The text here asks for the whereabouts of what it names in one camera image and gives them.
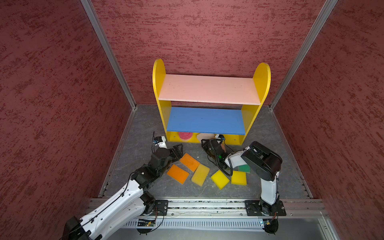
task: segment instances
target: red wall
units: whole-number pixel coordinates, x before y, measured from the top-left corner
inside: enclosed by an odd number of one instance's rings
[[[137,103],[153,103],[152,68],[251,78],[271,67],[269,104],[324,0],[93,0]]]
[[[275,108],[342,239],[384,238],[383,12],[339,0]]]
[[[59,239],[96,197],[129,104],[79,0],[0,3],[0,232]]]

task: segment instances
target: shelf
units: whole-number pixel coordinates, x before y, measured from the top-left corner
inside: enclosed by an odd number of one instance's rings
[[[260,105],[252,78],[166,74],[159,100]]]
[[[242,112],[232,109],[172,107],[167,131],[245,135]]]

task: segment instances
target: toy shelf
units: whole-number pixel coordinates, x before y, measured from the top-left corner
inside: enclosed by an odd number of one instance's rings
[[[167,140],[199,143],[199,133],[223,134],[225,143],[242,145],[269,91],[271,70],[260,63],[253,78],[166,74],[157,59],[153,89]],[[172,107],[171,101],[241,104],[241,110]],[[178,132],[193,132],[188,141]]]

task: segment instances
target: pink shelf board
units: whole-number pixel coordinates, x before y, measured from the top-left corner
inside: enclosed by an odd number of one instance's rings
[[[252,78],[166,74],[159,100],[260,105]]]

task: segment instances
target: yellow shelf frame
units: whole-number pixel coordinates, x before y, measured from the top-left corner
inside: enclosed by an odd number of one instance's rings
[[[161,87],[164,83],[166,76],[166,68],[164,62],[161,59],[157,59],[153,65],[152,73],[152,83],[153,91],[155,93],[157,106],[159,107],[159,112],[161,116],[161,121],[163,122],[164,131],[167,136],[167,140],[170,142],[193,142],[200,143],[196,136],[198,133],[193,133],[193,137],[188,141],[183,141],[179,138],[177,132],[168,132],[168,120],[170,116],[170,111],[172,108],[171,101],[159,100],[159,95]],[[255,121],[257,114],[259,113],[266,96],[268,95],[269,88],[271,85],[271,69],[267,63],[260,63],[253,75],[253,81],[255,82],[255,87],[257,94],[260,99],[260,105],[243,105],[241,112],[243,115],[245,135],[229,135],[224,134],[225,143],[228,145],[242,145],[245,138],[248,135],[249,130],[251,129],[253,122]]]

